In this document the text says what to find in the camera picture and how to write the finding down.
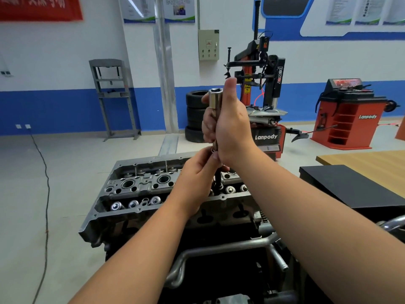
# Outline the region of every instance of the wooden table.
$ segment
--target wooden table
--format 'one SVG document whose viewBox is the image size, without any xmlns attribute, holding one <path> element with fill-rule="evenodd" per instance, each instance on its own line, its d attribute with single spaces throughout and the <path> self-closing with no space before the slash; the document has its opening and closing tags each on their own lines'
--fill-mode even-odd
<svg viewBox="0 0 405 304">
<path fill-rule="evenodd" d="M 343 164 L 405 198 L 405 150 L 317 156 L 323 165 Z"/>
</svg>

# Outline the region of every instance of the electrical control box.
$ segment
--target electrical control box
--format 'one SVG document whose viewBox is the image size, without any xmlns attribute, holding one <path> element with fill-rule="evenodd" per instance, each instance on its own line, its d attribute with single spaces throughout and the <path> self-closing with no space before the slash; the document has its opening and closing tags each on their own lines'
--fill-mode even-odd
<svg viewBox="0 0 405 304">
<path fill-rule="evenodd" d="M 200 61 L 220 59 L 220 30 L 198 30 L 198 56 Z"/>
</svg>

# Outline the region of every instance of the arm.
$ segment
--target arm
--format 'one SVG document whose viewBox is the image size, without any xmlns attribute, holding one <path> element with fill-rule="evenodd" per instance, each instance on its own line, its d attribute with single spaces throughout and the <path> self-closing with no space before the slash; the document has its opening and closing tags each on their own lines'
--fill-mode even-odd
<svg viewBox="0 0 405 304">
<path fill-rule="evenodd" d="M 157 303 L 184 226 L 208 196 L 219 167 L 211 148 L 190 158 L 164 204 L 69 303 Z"/>
<path fill-rule="evenodd" d="M 405 245 L 261 152 L 235 87 L 226 80 L 218 123 L 206 111 L 205 139 L 217 139 L 292 254 L 335 303 L 403 303 Z"/>
</svg>

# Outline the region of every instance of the gray metal frame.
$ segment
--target gray metal frame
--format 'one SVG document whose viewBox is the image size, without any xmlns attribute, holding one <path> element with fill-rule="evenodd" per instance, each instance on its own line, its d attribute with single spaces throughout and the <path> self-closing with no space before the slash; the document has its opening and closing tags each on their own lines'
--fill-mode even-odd
<svg viewBox="0 0 405 304">
<path fill-rule="evenodd" d="M 136 124 L 135 124 L 134 109 L 132 108 L 131 95 L 129 92 L 128 79 L 126 76 L 126 69 L 125 69 L 124 61 L 117 60 L 117 59 L 96 59 L 96 60 L 90 60 L 89 64 L 90 64 L 90 69 L 92 70 L 94 85 L 96 87 L 97 96 L 99 98 L 99 103 L 100 103 L 100 107 L 101 107 L 101 113 L 103 114 L 105 128 L 107 130 L 107 138 L 104 139 L 104 142 L 106 140 L 108 140 L 109 138 L 122 138 L 122 137 L 133 137 L 134 140 L 136 140 L 139 136 L 140 130 L 136 128 Z M 118 71 L 118 67 L 121 67 L 121 77 L 118 79 L 110 79 L 110 78 L 103 79 L 100 74 L 100 71 L 97 73 L 97 70 L 99 69 L 99 67 L 117 67 L 117 71 Z M 121 81 L 124 84 L 125 91 L 117 91 L 117 92 L 111 92 L 111 93 L 104 92 L 104 91 L 102 91 L 102 88 L 100 86 L 100 82 L 102 82 L 102 81 L 107 81 L 110 83 L 112 83 L 112 81 Z M 127 104 L 128 104 L 129 116 L 131 118 L 131 124 L 132 124 L 132 133 L 131 134 L 115 135 L 115 132 L 113 132 L 111 130 L 109 122 L 108 122 L 108 118 L 107 118 L 107 113 L 105 111 L 104 98 L 126 98 Z"/>
</svg>

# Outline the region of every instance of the gray floor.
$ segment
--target gray floor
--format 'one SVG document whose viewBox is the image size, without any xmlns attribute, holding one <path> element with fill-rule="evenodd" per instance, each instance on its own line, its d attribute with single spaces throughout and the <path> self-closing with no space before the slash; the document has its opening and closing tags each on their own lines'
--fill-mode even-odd
<svg viewBox="0 0 405 304">
<path fill-rule="evenodd" d="M 312 130 L 313 125 L 294 126 Z M 381 151 L 405 149 L 395 140 L 397 127 L 380 126 L 371 143 Z M 164 135 L 111 139 L 85 134 L 39 135 L 36 141 L 48 164 L 49 263 L 37 303 L 66 303 L 103 264 L 103 247 L 91 248 L 77 231 L 117 160 L 156 156 Z M 291 143 L 286 136 L 279 164 L 298 168 L 319 165 L 317 155 L 340 153 L 309 139 Z M 177 152 L 196 151 L 180 135 Z M 0 137 L 0 302 L 30 303 L 43 271 L 45 242 L 44 167 L 29 136 Z"/>
</svg>

